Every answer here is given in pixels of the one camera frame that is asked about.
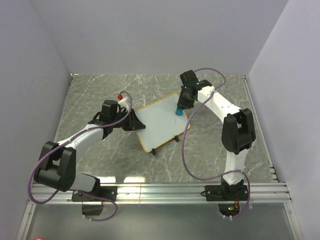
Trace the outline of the blue bone-shaped eraser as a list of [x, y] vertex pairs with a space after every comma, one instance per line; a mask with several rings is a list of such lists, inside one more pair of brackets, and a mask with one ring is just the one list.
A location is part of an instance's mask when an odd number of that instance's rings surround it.
[[184, 114], [184, 110], [182, 108], [177, 108], [176, 111], [175, 111], [175, 114], [177, 116], [182, 116]]

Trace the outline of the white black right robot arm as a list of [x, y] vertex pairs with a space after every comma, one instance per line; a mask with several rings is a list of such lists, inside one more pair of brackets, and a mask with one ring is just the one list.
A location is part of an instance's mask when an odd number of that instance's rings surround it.
[[[207, 80], [183, 80], [175, 114], [180, 115], [184, 110], [194, 107], [194, 102], [200, 105], [192, 112], [187, 120], [181, 144], [181, 159], [186, 172], [194, 179], [210, 181], [221, 177], [224, 184], [220, 189], [222, 197], [232, 200], [238, 195], [238, 187], [246, 177], [244, 173], [245, 160], [252, 143], [256, 140], [253, 113], [250, 109], [241, 109], [232, 104], [216, 91]], [[185, 138], [192, 117], [202, 107], [211, 110], [222, 122], [221, 142], [226, 150], [225, 170], [212, 177], [195, 176], [189, 169], [185, 160]]]

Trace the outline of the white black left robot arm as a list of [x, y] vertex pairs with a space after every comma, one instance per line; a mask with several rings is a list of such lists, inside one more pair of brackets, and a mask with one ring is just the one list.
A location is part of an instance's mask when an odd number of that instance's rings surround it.
[[99, 111], [93, 119], [69, 139], [60, 142], [48, 141], [42, 147], [40, 164], [33, 180], [61, 192], [83, 191], [89, 201], [101, 196], [100, 181], [97, 177], [77, 172], [77, 162], [87, 150], [104, 140], [113, 129], [124, 131], [143, 130], [146, 126], [138, 119], [134, 109]]

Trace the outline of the yellow framed whiteboard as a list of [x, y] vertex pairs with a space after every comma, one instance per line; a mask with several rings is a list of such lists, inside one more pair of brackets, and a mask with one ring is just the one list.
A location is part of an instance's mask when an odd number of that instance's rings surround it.
[[135, 111], [145, 129], [136, 132], [143, 150], [152, 153], [165, 143], [181, 135], [188, 122], [184, 111], [182, 116], [176, 115], [179, 94], [174, 92], [160, 98]]

